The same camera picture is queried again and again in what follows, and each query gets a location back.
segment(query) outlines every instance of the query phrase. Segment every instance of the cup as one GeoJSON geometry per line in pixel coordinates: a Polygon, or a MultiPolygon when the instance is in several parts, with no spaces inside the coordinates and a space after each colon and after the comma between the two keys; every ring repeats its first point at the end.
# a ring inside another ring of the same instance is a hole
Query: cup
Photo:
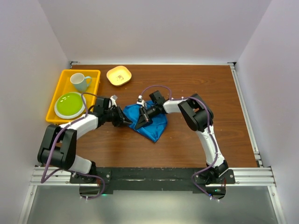
{"type": "Polygon", "coordinates": [[[71,83],[79,92],[85,92],[92,82],[92,78],[90,76],[84,76],[82,73],[75,73],[71,76],[71,83]]]}

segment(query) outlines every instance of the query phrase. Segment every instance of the wood grain surface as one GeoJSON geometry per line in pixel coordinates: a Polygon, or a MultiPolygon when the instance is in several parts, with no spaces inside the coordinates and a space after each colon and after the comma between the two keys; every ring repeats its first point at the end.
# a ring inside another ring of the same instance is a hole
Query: wood grain surface
{"type": "MultiPolygon", "coordinates": [[[[172,97],[198,93],[214,113],[214,131],[220,150],[230,167],[256,167],[244,116],[229,66],[211,65],[126,65],[132,79],[115,87],[107,71],[116,65],[74,65],[72,69],[100,70],[98,95],[117,95],[124,108],[135,104],[148,86],[169,86],[172,97]]],[[[143,98],[163,88],[152,88],[143,98]]],[[[106,123],[78,140],[77,154],[95,161],[98,167],[205,167],[206,158],[197,135],[189,129],[181,114],[168,114],[168,125],[158,142],[129,127],[106,123]]]]}

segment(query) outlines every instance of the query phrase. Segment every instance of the mug handle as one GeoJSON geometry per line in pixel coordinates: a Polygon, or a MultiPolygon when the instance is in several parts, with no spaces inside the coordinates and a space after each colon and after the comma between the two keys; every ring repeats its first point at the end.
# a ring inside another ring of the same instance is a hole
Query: mug handle
{"type": "Polygon", "coordinates": [[[88,78],[90,78],[90,81],[89,81],[89,83],[87,83],[87,87],[90,85],[90,83],[92,83],[92,78],[90,76],[86,76],[84,79],[86,80],[88,78]]]}

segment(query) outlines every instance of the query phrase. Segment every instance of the blue cloth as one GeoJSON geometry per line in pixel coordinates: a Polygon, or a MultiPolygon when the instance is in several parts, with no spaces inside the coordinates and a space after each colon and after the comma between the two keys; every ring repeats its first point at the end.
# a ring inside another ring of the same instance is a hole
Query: blue cloth
{"type": "MultiPolygon", "coordinates": [[[[148,101],[147,107],[151,107],[153,104],[154,103],[152,101],[148,101]]],[[[133,122],[133,124],[131,124],[129,127],[132,128],[134,131],[140,133],[141,135],[145,136],[146,138],[152,140],[153,142],[158,141],[167,125],[166,115],[159,114],[152,118],[152,124],[135,130],[134,127],[139,118],[139,108],[140,105],[134,104],[126,106],[123,109],[124,114],[133,122]]]]}

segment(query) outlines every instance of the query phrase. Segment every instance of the gray wall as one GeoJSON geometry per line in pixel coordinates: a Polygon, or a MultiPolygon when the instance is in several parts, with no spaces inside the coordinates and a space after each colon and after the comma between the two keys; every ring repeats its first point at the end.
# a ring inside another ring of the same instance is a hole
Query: gray wall
{"type": "Polygon", "coordinates": [[[18,221],[67,60],[36,0],[0,3],[0,223],[18,221]]]}
{"type": "Polygon", "coordinates": [[[237,62],[237,73],[266,165],[289,224],[299,220],[299,2],[273,0],[237,62]]]}
{"type": "Polygon", "coordinates": [[[271,0],[39,0],[67,58],[235,62],[271,0]]]}

